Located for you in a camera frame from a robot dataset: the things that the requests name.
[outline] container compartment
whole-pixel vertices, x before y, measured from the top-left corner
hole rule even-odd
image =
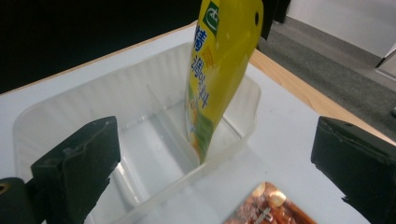
[[[260,87],[245,76],[216,129],[206,162],[187,141],[184,89],[191,43],[123,67],[26,109],[14,123],[17,175],[84,124],[116,116],[121,163],[87,223],[139,219],[232,156],[255,124]]]

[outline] brand logo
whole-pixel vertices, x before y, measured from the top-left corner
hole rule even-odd
[[[213,2],[209,3],[204,16],[204,24],[209,27],[210,31],[216,35],[219,25],[219,8]]]

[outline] seasoning packet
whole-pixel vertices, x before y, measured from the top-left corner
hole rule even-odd
[[[257,46],[262,18],[262,0],[201,4],[186,85],[188,137],[200,163]]]
[[[270,182],[263,182],[224,224],[313,224],[303,210]]]

